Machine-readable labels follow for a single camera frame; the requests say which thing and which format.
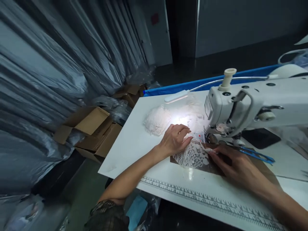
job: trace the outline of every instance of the blue tweezers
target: blue tweezers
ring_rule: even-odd
[[[275,160],[272,158],[272,157],[269,157],[269,156],[266,156],[266,155],[263,155],[259,152],[256,152],[256,151],[253,151],[251,149],[248,149],[248,148],[245,148],[245,147],[238,147],[239,148],[239,151],[246,154],[246,155],[249,155],[251,157],[254,157],[256,159],[259,159],[259,160],[262,160],[263,162],[266,162],[266,163],[269,163],[269,164],[273,164],[275,163]]]

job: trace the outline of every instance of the gray plastic sheeting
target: gray plastic sheeting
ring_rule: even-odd
[[[125,1],[2,0],[0,31],[0,193],[28,193],[79,139],[56,128],[146,61]]]

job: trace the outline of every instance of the hand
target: hand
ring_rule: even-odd
[[[187,133],[190,133],[189,127],[183,124],[171,124],[164,134],[163,139],[157,145],[159,152],[163,155],[163,158],[172,156],[182,150],[184,150],[193,137],[188,137],[184,140]]]
[[[232,166],[229,166],[217,154],[209,153],[227,178],[236,181],[261,197],[267,195],[270,190],[275,190],[275,185],[257,169],[247,155],[227,145],[220,145],[214,151],[220,152],[232,160]]]

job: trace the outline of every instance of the ruler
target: ruler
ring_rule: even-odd
[[[217,197],[207,195],[203,192],[197,192],[178,185],[170,184],[152,177],[144,176],[140,183],[170,193],[174,196],[189,200],[193,203],[229,214],[236,219],[244,220],[262,228],[273,231],[287,230],[272,215],[263,211],[256,210],[247,206],[242,206],[231,201],[226,201]]]

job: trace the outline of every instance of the sleeve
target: sleeve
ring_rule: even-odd
[[[113,201],[100,201],[91,210],[84,231],[126,231],[129,218],[124,215],[123,206]]]

